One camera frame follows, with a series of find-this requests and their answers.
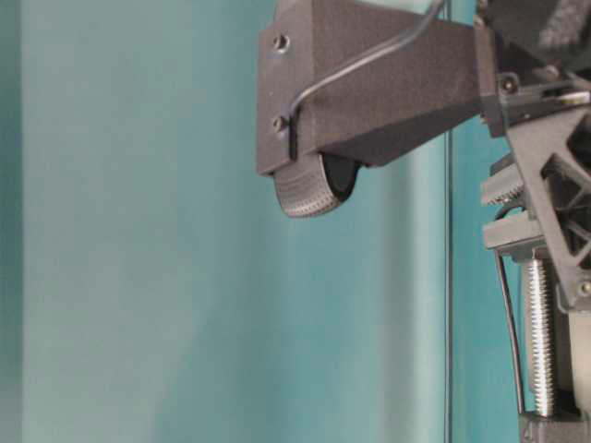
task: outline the black component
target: black component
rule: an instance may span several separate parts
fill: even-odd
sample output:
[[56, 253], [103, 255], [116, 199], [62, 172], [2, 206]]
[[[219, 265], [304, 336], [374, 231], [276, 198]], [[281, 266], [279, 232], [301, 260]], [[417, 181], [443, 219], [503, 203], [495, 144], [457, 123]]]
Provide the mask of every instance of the black component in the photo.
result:
[[[289, 131], [278, 136], [273, 129], [305, 85], [420, 18], [353, 0], [300, 0], [285, 9], [259, 40], [259, 174], [313, 151], [382, 166], [475, 115], [473, 30], [436, 20], [408, 47], [319, 91]], [[278, 35], [289, 39], [283, 53], [274, 48]], [[290, 155], [285, 132], [292, 131], [297, 146]]]
[[353, 192], [360, 164], [345, 157], [329, 154], [324, 154], [322, 161], [324, 162], [324, 172], [332, 193], [341, 202], [344, 202]]

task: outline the teal wall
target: teal wall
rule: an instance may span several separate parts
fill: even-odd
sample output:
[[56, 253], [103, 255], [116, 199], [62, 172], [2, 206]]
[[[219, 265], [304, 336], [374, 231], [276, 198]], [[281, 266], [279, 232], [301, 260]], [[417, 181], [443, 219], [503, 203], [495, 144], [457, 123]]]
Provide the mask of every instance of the teal wall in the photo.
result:
[[272, 10], [0, 1], [2, 441], [442, 441], [442, 139], [287, 220]]

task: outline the metal lead screw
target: metal lead screw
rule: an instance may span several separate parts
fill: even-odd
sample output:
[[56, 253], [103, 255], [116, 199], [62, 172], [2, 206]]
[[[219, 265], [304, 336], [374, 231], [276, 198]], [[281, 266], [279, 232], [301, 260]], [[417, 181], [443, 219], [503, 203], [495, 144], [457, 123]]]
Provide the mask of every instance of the metal lead screw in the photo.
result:
[[529, 299], [536, 413], [542, 417], [550, 417], [554, 414], [556, 402], [552, 296], [544, 261], [539, 259], [533, 259], [529, 263]]

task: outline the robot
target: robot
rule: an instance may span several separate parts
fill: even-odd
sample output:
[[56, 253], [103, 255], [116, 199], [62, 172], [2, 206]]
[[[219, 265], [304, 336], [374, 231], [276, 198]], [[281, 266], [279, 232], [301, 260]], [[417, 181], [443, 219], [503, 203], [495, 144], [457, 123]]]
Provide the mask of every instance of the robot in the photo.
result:
[[[591, 0], [480, 0], [474, 26], [356, 0], [279, 0], [259, 37], [257, 172], [315, 217], [361, 167], [480, 114], [511, 153], [491, 165], [484, 226], [507, 313], [520, 441], [591, 441]], [[522, 267], [520, 349], [503, 257]]]

